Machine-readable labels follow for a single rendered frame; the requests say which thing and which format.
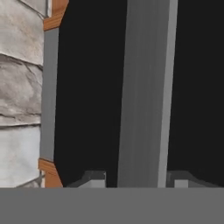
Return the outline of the wooden cupboard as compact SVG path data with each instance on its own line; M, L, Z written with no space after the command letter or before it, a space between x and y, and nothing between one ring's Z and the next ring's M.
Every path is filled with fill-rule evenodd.
M55 188L62 187L60 176L56 170L56 167L52 161L40 158L38 160L38 168L45 173L45 187Z
M43 21L43 30L45 32L60 27L68 3L69 0L50 0L51 16Z

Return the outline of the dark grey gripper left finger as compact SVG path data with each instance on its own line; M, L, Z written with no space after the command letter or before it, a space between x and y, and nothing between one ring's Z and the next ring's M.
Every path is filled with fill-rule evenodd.
M68 187L105 188L106 187L106 172L105 171L86 171L81 179L69 184Z

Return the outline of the black dishwasher door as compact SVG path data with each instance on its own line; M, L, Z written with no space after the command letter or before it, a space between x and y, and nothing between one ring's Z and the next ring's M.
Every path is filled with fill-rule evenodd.
M40 157L117 188L128 0L69 0L45 31ZM178 0L167 172L224 188L224 0Z

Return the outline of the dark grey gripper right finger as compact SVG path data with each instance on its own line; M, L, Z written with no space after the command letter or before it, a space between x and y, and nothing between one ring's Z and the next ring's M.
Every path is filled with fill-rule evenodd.
M166 186L170 188L218 188L217 185L195 178L188 171L168 171Z

